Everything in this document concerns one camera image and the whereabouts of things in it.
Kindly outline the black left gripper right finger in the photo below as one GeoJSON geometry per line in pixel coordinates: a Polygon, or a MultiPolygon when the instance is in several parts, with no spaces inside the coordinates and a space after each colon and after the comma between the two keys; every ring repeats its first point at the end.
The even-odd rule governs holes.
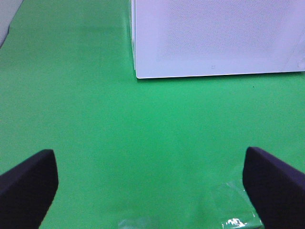
{"type": "Polygon", "coordinates": [[[258,147],[246,150],[242,182],[266,229],[305,227],[305,175],[258,147]]]}

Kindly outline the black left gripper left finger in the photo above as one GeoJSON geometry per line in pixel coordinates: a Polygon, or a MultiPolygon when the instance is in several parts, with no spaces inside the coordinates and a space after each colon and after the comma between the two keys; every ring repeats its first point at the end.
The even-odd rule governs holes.
{"type": "Polygon", "coordinates": [[[0,227],[37,229],[59,186],[55,153],[44,149],[0,176],[0,227]]]}

